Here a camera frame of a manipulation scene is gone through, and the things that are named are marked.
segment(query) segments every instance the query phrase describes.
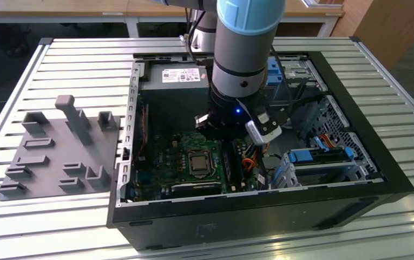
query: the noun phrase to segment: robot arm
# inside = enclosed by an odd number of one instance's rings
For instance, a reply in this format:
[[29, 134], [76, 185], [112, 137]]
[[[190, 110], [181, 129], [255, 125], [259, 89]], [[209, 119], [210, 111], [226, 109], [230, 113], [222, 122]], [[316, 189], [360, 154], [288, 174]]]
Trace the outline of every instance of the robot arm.
[[209, 97], [212, 101], [208, 115], [196, 118], [196, 129], [206, 136], [208, 131], [202, 129], [206, 126], [230, 129], [234, 125], [240, 125], [244, 126], [255, 144], [265, 144], [281, 133], [259, 90], [267, 77], [267, 58], [284, 12], [284, 1], [157, 0], [156, 2], [217, 14]]

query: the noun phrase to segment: metal frame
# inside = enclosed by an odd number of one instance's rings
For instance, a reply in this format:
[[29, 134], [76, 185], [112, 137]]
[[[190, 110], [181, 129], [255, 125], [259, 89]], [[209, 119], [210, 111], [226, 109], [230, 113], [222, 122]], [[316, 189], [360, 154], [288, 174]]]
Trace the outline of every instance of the metal frame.
[[9, 99], [5, 102], [4, 108], [0, 112], [0, 130], [2, 127], [2, 124], [6, 122], [6, 118], [9, 116], [9, 112], [13, 109], [14, 106], [14, 101], [17, 100], [18, 94], [24, 88], [24, 86], [30, 82], [32, 80], [32, 75], [37, 71], [40, 62], [42, 60], [42, 57], [48, 51], [49, 45], [38, 45], [36, 47], [36, 50], [32, 54], [30, 60], [26, 64], [25, 70], [20, 76], [18, 82], [12, 90]]
[[[33, 67], [25, 75], [29, 83], [25, 79], [18, 83], [18, 97], [10, 97], [13, 108], [2, 110], [8, 120], [0, 121], [0, 178], [5, 167], [1, 163], [12, 156], [9, 147], [18, 145], [16, 135], [24, 131], [17, 123], [10, 123], [24, 114], [18, 109], [37, 109], [48, 116], [56, 116], [48, 110], [48, 100], [56, 93], [69, 92], [80, 97], [77, 106], [84, 107], [88, 116], [101, 110], [96, 108], [100, 105], [122, 117], [132, 53], [160, 52], [166, 48], [184, 52], [177, 38], [62, 39], [52, 42], [44, 58], [36, 57], [29, 63]], [[414, 103], [401, 94], [400, 86], [388, 83], [391, 75], [377, 69], [376, 59], [348, 38], [276, 38], [275, 49], [321, 51], [414, 185]], [[0, 248], [5, 249], [0, 250], [0, 259], [184, 257], [197, 260], [238, 256], [241, 259], [325, 260], [343, 259], [347, 254], [355, 260], [414, 259], [414, 194], [380, 206], [337, 229], [145, 253], [130, 248], [117, 230], [104, 227], [108, 197], [108, 193], [96, 193], [0, 202]]]
[[307, 8], [335, 8], [340, 9], [341, 4], [319, 4], [315, 0], [301, 0]]
[[[321, 23], [321, 27], [317, 33], [317, 37], [328, 37], [333, 30], [337, 18], [340, 14], [333, 16], [320, 17], [291, 17], [285, 16], [280, 23]], [[125, 17], [125, 23], [128, 27], [128, 34], [132, 38], [138, 38], [137, 23], [180, 23], [185, 22], [184, 17]]]

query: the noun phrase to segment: black cable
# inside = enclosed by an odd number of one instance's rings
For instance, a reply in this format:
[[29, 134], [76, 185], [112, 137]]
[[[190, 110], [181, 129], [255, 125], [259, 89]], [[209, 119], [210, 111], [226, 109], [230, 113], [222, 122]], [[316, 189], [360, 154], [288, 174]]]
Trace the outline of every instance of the black cable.
[[291, 107], [293, 105], [292, 91], [289, 89], [289, 86], [288, 86], [288, 83], [287, 83], [287, 79], [285, 79], [285, 69], [281, 67], [279, 55], [276, 53], [276, 50], [275, 50], [273, 46], [271, 46], [271, 52], [272, 52], [272, 55], [273, 55], [273, 59], [276, 60], [277, 67], [279, 67], [280, 74], [281, 74], [281, 81], [280, 81], [280, 84], [279, 84], [280, 85], [279, 88], [281, 86], [284, 86], [285, 89], [287, 89], [287, 92], [288, 92], [288, 109], [291, 109]]
[[184, 8], [184, 15], [185, 15], [185, 33], [189, 32], [189, 16], [186, 15], [186, 8]]
[[279, 160], [281, 160], [281, 157], [280, 157], [277, 154], [271, 154], [269, 157], [275, 157], [275, 158], [277, 158]]
[[190, 59], [192, 61], [194, 62], [194, 64], [197, 64], [197, 59], [193, 57], [193, 53], [192, 53], [192, 38], [193, 38], [193, 31], [194, 31], [194, 28], [197, 27], [198, 25], [198, 22], [202, 18], [202, 16], [205, 15], [205, 12], [202, 11], [201, 14], [198, 15], [193, 25], [192, 25], [192, 28], [189, 30], [189, 35], [188, 35], [188, 39], [186, 39], [186, 51], [189, 53], [189, 56], [190, 56]]
[[264, 184], [260, 186], [259, 190], [267, 189], [267, 173], [265, 173], [265, 167], [263, 163], [263, 148], [257, 146], [256, 148], [256, 163], [257, 163], [257, 174], [260, 174], [264, 177]]
[[308, 96], [303, 99], [299, 99], [295, 103], [293, 103], [293, 106], [292, 107], [288, 107], [288, 110], [287, 110], [287, 114], [288, 116], [291, 116], [293, 110], [300, 107], [301, 105], [307, 104], [307, 103], [311, 103], [311, 102], [316, 102], [319, 100], [321, 100], [324, 98], [325, 95], [329, 95], [329, 92], [320, 92], [317, 95], [315, 96]]

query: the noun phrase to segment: green circuit board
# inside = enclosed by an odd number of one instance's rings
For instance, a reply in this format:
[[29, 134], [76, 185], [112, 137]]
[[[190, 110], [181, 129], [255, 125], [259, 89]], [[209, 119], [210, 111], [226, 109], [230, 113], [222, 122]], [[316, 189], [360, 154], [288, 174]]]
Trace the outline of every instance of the green circuit board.
[[[153, 168], [137, 175], [138, 197], [141, 200], [160, 199], [160, 190], [182, 183], [221, 183], [221, 193], [228, 193], [218, 142], [206, 140], [197, 132], [182, 132], [169, 136], [156, 136], [153, 141]], [[245, 149], [238, 142], [237, 150]], [[192, 174], [192, 157], [205, 155], [208, 171]]]

